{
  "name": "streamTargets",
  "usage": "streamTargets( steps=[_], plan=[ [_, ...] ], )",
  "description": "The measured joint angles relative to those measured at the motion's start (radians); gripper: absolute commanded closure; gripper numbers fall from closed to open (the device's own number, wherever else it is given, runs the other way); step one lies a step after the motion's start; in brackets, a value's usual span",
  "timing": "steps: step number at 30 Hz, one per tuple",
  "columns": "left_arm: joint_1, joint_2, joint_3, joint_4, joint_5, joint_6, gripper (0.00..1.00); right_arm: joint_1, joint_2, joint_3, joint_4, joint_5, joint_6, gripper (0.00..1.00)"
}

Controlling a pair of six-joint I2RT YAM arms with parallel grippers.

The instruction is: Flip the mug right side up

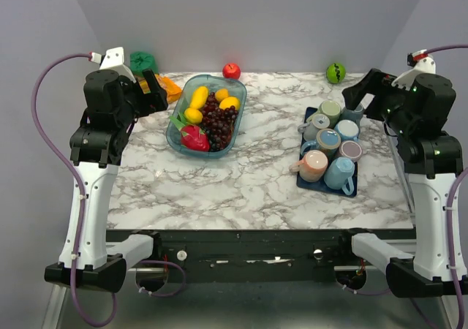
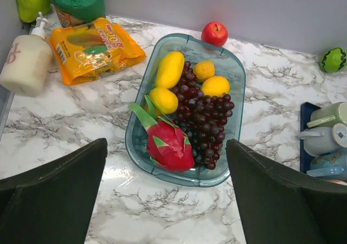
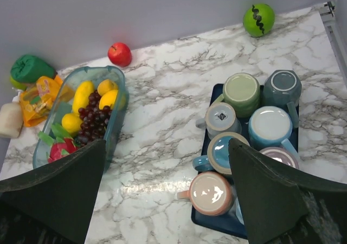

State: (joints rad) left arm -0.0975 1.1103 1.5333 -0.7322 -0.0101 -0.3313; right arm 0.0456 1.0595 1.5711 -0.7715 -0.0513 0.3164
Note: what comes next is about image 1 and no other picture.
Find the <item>blue butterfly mug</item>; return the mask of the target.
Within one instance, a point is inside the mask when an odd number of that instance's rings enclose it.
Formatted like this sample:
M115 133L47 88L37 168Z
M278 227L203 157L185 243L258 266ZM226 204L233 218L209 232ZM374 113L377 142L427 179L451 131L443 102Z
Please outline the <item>blue butterfly mug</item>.
M317 150L324 153L328 159L332 159L341 145L341 137L334 129L321 129L313 140L308 140L302 144L300 155L306 152Z

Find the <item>purple mug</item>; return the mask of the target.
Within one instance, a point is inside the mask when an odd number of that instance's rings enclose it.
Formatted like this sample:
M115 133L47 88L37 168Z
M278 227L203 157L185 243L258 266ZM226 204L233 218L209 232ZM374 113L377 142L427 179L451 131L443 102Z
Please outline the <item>purple mug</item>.
M336 156L348 158L353 162L358 162L362 155L363 149L359 143L354 140L345 140L339 146Z

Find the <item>light blue faceted mug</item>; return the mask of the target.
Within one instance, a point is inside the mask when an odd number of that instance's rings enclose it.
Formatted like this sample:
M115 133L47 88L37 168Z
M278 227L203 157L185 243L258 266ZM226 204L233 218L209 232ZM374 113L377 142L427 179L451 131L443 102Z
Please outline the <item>light blue faceted mug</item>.
M347 196L355 192L353 175L355 163L346 157L334 159L324 174L325 185L334 190L342 190Z

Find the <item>pink mug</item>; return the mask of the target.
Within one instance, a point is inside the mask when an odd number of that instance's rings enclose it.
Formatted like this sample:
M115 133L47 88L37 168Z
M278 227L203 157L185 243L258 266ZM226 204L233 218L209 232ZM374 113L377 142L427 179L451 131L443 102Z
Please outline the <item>pink mug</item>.
M322 178L327 167L327 156L321 151L311 150L302 159L290 165L289 171L291 173L298 173L307 182L314 183Z

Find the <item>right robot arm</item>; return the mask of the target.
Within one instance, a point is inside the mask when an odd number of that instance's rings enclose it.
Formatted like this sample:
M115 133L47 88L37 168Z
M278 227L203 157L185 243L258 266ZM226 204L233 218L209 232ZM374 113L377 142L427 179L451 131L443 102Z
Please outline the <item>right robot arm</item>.
M370 232L353 232L336 247L351 265L360 258L385 274L398 298L429 298L467 294L467 268L456 230L455 183L461 179L460 142L443 131L456 99L452 83L423 72L409 85L392 85L395 77L371 69L357 84L343 90L348 109L373 95L364 114L381 121L397 136L397 151L412 193L416 251L402 252Z

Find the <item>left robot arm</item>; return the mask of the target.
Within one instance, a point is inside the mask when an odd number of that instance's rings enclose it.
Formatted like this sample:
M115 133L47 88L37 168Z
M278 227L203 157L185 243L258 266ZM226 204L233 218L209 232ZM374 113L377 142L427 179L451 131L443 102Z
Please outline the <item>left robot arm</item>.
M110 195L121 158L137 120L167 109L167 95L155 74L143 71L149 92L115 70L86 76L86 109L69 140L69 163L78 173L66 241L58 262L45 269L45 280L65 287L117 293L127 271L141 261L157 265L162 249L154 237L136 232L106 247Z

